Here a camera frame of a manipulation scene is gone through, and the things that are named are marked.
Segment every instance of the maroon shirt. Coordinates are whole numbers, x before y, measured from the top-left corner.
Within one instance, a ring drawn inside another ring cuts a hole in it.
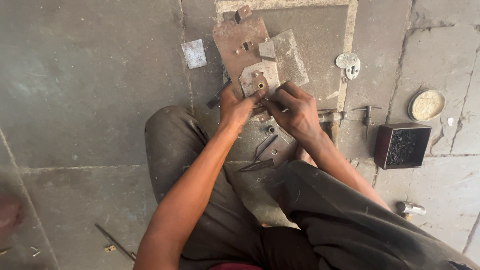
[[[224,263],[210,268],[210,270],[263,270],[260,267],[238,263]]]

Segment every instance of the hand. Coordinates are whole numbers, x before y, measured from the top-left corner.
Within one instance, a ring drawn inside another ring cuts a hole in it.
[[[244,100],[238,100],[233,93],[232,84],[227,86],[220,98],[220,125],[219,130],[231,128],[241,133],[242,127],[252,115],[253,106],[258,104],[265,96],[265,91],[260,90]]]
[[[277,101],[288,109],[283,112],[274,102],[266,99],[261,101],[268,112],[275,117],[278,125],[297,139],[304,148],[318,144],[325,138],[326,133],[318,122],[315,98],[294,83],[286,82],[280,86],[270,100]]]

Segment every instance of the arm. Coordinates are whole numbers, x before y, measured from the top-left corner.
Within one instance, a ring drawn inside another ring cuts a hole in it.
[[[268,100],[262,100],[262,103],[275,117],[276,122],[300,142],[319,169],[390,210],[375,189],[350,165],[322,130],[318,123],[315,98],[288,82],[277,89],[272,100],[287,107],[288,111],[283,112],[274,102]]]
[[[230,148],[264,92],[238,101],[222,93],[220,125],[213,138],[165,195],[140,243],[134,270],[178,269],[183,246],[203,214]]]

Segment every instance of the metal box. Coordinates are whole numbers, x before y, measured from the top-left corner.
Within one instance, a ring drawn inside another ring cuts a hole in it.
[[[431,126],[418,123],[381,125],[378,129],[377,143],[375,145],[375,164],[384,170],[421,167],[431,131]],[[399,143],[402,144],[400,142],[402,139],[398,141],[397,136],[394,138],[394,134],[405,134],[407,132],[410,140],[412,140],[412,137],[415,139],[413,143],[409,142],[409,148],[405,149],[405,145],[399,145]],[[406,151],[409,151],[407,161],[401,164],[389,164],[397,152]]]

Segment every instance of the knee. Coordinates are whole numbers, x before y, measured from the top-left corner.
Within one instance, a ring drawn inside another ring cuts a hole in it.
[[[145,124],[145,132],[149,128],[168,125],[191,117],[190,113],[180,106],[167,106],[159,109],[154,115],[152,115]]]

